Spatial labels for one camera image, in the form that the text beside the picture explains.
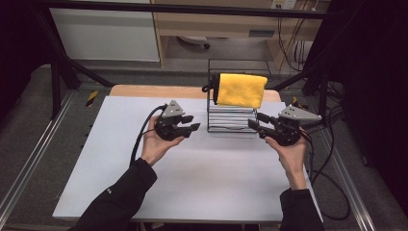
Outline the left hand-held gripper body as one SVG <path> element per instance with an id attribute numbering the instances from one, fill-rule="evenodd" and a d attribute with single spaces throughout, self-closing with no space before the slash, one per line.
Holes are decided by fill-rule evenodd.
<path id="1" fill-rule="evenodd" d="M 173 141 L 178 137 L 183 137 L 178 124 L 182 121 L 184 114 L 185 112 L 181 106 L 175 100 L 171 100 L 154 125 L 157 135 L 165 141 Z"/>

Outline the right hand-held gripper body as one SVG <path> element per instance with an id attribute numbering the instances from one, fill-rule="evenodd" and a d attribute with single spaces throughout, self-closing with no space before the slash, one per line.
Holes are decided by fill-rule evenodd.
<path id="1" fill-rule="evenodd" d="M 270 123 L 274 126 L 271 137 L 281 146 L 293 145 L 301 137 L 301 121 L 320 121 L 321 119 L 321 115 L 315 115 L 290 105 L 281 111 L 278 117 L 270 118 Z"/>

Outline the black wire rack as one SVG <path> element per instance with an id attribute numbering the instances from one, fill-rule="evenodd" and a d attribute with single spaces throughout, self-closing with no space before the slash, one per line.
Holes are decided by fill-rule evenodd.
<path id="1" fill-rule="evenodd" d="M 213 77 L 219 73 L 241 73 L 270 77 L 267 60 L 251 59 L 209 59 L 207 62 L 207 131 L 209 133 L 254 134 L 247 125 L 249 119 L 256 119 L 257 110 L 236 106 L 219 106 L 214 103 Z"/>

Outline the yellow towel with black trim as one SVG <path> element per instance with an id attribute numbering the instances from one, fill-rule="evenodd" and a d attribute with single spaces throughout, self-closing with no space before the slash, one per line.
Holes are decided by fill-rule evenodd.
<path id="1" fill-rule="evenodd" d="M 259 109 L 267 81 L 267 77 L 259 75 L 218 73 L 201 90 L 212 90 L 216 105 Z"/>

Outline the person's left hand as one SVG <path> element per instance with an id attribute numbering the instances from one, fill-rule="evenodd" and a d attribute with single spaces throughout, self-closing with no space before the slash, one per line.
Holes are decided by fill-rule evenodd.
<path id="1" fill-rule="evenodd" d="M 148 131 L 143 135 L 143 146 L 140 157 L 145 160 L 151 167 L 158 163 L 167 153 L 167 151 L 178 145 L 184 140 L 184 137 L 178 137 L 173 141 L 165 141 L 161 139 L 154 125 L 158 117 L 152 116 L 148 123 Z"/>

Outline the person's right hand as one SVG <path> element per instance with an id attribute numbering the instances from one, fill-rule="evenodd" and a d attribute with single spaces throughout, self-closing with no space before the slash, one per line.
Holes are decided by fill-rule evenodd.
<path id="1" fill-rule="evenodd" d="M 282 146 L 270 137 L 265 137 L 265 141 L 277 152 L 280 163 L 289 176 L 295 177 L 303 174 L 307 148 L 307 142 L 304 138 L 300 138 L 295 144 L 289 146 Z"/>

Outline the yellow black floor tape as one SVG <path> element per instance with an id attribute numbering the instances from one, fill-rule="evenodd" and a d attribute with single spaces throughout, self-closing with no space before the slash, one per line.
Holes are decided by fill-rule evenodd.
<path id="1" fill-rule="evenodd" d="M 293 106 L 300 108 L 302 110 L 309 110 L 309 107 L 307 105 L 304 104 L 300 104 L 297 97 L 293 96 Z"/>
<path id="2" fill-rule="evenodd" d="M 96 98 L 97 94 L 98 94 L 98 90 L 94 90 L 94 91 L 89 95 L 89 98 L 88 98 L 87 103 L 86 103 L 86 107 L 91 107 L 91 105 L 92 105 L 94 99 Z"/>

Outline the wooden table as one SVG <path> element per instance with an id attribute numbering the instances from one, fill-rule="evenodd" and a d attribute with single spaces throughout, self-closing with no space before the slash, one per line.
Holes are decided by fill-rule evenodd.
<path id="1" fill-rule="evenodd" d="M 199 87 L 179 86 L 148 86 L 148 85 L 116 85 L 112 87 L 110 96 L 161 97 L 161 98 L 193 98 L 206 99 L 207 94 Z"/>

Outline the office chair base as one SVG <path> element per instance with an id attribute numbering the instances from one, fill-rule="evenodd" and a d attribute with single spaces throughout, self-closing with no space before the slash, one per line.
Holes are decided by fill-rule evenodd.
<path id="1" fill-rule="evenodd" d="M 207 39 L 205 37 L 183 37 L 183 36 L 180 36 L 179 39 L 184 41 L 184 42 L 190 43 L 190 44 L 200 45 L 204 49 L 209 49 L 211 47 L 211 45 L 209 44 L 209 42 L 207 41 Z"/>

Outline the light wooden desk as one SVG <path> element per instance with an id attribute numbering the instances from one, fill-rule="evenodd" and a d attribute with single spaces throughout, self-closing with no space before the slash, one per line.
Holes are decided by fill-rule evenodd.
<path id="1" fill-rule="evenodd" d="M 272 9 L 272 0 L 150 0 L 153 4 L 203 5 Z M 328 10 L 331 0 L 296 0 L 294 11 Z M 264 39 L 277 68 L 289 65 L 298 41 L 314 41 L 319 19 L 266 18 L 259 16 L 154 13 L 154 24 L 160 62 L 166 62 L 168 39 L 171 37 L 211 37 Z"/>

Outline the black curtain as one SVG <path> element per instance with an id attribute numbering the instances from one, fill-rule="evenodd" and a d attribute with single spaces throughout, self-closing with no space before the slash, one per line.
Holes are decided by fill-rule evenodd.
<path id="1" fill-rule="evenodd" d="M 328 46 L 328 78 L 361 150 L 408 216 L 408 0 L 331 0 L 308 60 Z"/>
<path id="2" fill-rule="evenodd" d="M 0 122 L 48 58 L 28 0 L 0 0 Z"/>

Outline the black metal crossbar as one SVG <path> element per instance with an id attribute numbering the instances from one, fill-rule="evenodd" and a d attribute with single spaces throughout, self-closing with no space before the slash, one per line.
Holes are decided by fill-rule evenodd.
<path id="1" fill-rule="evenodd" d="M 337 13 L 322 11 L 294 11 L 294 10 L 267 10 L 219 6 L 191 6 L 171 4 L 143 4 L 120 2 L 96 2 L 74 0 L 35 0 L 36 4 L 46 8 L 92 10 L 92 11 L 120 11 L 141 13 L 189 13 L 214 15 L 239 15 L 280 18 L 325 19 L 338 16 Z"/>

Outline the white cabinet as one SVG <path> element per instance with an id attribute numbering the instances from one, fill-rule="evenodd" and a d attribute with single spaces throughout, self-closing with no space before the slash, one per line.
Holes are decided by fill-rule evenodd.
<path id="1" fill-rule="evenodd" d="M 75 60 L 147 61 L 159 57 L 152 13 L 51 9 L 65 52 Z"/>

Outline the white power socket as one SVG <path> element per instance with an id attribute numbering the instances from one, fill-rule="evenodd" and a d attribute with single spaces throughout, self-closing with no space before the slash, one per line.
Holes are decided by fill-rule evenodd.
<path id="1" fill-rule="evenodd" d="M 272 0 L 271 8 L 277 10 L 293 10 L 296 0 Z"/>

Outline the black metal frame stand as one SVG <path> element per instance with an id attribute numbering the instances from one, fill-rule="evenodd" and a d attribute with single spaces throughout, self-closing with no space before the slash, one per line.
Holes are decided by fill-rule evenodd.
<path id="1" fill-rule="evenodd" d="M 64 81 L 69 90 L 77 90 L 81 86 L 76 74 L 77 71 L 104 87 L 111 88 L 115 85 L 85 68 L 66 54 L 58 30 L 51 24 L 52 15 L 48 10 L 32 7 L 30 11 L 33 14 L 34 24 L 38 29 L 39 38 L 43 43 L 45 54 L 51 65 L 52 119 L 56 118 L 62 110 L 61 81 Z"/>
<path id="2" fill-rule="evenodd" d="M 306 78 L 306 83 L 303 86 L 302 92 L 306 96 L 312 95 L 315 91 L 319 92 L 319 115 L 321 116 L 321 121 L 319 123 L 326 125 L 329 120 L 329 116 L 326 114 L 326 103 L 330 67 L 331 64 L 328 62 L 311 64 L 300 73 L 294 75 L 294 77 L 272 86 L 270 89 L 280 91 L 300 81 L 301 79 Z"/>

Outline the aluminium floor rail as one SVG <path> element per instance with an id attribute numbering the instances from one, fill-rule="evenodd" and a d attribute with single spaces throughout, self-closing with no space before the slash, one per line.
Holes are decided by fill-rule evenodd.
<path id="1" fill-rule="evenodd" d="M 321 136 L 324 140 L 325 146 L 329 149 L 332 154 L 330 160 L 332 166 L 338 176 L 341 186 L 349 200 L 349 205 L 353 216 L 356 219 L 357 224 L 361 231 L 376 231 L 375 225 L 371 219 L 370 213 L 367 210 L 365 203 L 357 190 L 354 181 L 348 172 L 344 161 L 340 156 L 340 152 L 334 144 L 333 137 L 330 135 L 328 130 L 323 130 Z"/>
<path id="2" fill-rule="evenodd" d="M 59 128 L 66 112 L 68 111 L 72 103 L 72 99 L 75 94 L 76 90 L 70 90 L 66 94 L 61 104 L 61 110 L 53 119 L 48 122 L 44 132 L 41 134 L 38 142 L 36 143 L 36 146 L 31 151 L 30 156 L 28 157 L 22 169 L 19 171 L 7 194 L 0 202 L 0 230 L 5 226 L 15 204 L 22 195 L 25 187 L 27 186 L 30 178 L 33 175 L 33 172 L 36 170 L 38 163 L 42 158 L 44 152 L 46 151 L 49 143 L 52 141 L 57 129 Z"/>

